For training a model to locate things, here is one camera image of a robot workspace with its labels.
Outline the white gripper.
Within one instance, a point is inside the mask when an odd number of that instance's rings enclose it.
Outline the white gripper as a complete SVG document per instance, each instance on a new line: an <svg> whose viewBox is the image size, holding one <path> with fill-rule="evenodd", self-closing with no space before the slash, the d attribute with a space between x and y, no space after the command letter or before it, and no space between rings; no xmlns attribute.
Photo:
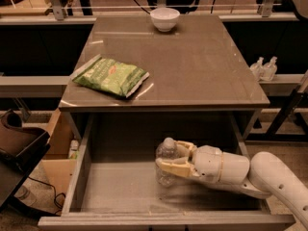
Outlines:
<svg viewBox="0 0 308 231"><path fill-rule="evenodd" d="M219 148L209 145L197 148L188 141L175 143L181 158L173 160L158 158L155 163L159 169L179 177L198 177L201 182L206 183L216 183L219 180L222 166L222 151Z"/></svg>

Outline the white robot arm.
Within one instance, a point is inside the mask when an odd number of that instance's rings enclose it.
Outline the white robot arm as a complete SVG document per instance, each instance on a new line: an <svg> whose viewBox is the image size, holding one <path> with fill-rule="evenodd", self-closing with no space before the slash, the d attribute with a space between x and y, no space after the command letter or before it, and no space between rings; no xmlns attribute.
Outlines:
<svg viewBox="0 0 308 231"><path fill-rule="evenodd" d="M243 193L258 199L278 198L308 228L308 189L275 155L259 152L252 158L210 145L166 138L156 149L158 181L186 178L210 189Z"/></svg>

